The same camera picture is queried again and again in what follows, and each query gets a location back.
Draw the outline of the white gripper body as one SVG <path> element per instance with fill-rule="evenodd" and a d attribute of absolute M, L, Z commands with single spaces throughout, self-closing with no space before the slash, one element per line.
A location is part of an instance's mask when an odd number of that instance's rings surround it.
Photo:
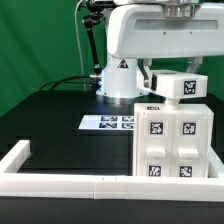
<path fill-rule="evenodd" d="M 115 58 L 181 58 L 224 55 L 224 4 L 205 3 L 192 18 L 165 17 L 160 5 L 115 8 L 107 50 Z"/>

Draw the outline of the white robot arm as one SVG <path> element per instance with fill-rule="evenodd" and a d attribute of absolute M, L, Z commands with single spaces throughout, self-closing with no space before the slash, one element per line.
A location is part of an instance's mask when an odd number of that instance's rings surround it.
<path fill-rule="evenodd" d="M 149 92 L 167 99 L 204 97 L 197 73 L 205 56 L 224 55 L 224 3 L 114 0 L 106 9 L 107 66 L 97 95 L 131 100 Z"/>

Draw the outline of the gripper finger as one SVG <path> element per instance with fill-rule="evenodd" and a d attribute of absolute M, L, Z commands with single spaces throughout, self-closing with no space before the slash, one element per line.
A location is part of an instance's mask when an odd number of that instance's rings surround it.
<path fill-rule="evenodd" d="M 191 57 L 188 59 L 187 73 L 197 73 L 203 63 L 202 57 Z"/>
<path fill-rule="evenodd" d="M 151 63 L 148 59 L 139 59 L 138 67 L 144 77 L 143 85 L 145 88 L 150 88 L 152 84 L 152 72 L 149 68 L 149 64 Z"/>

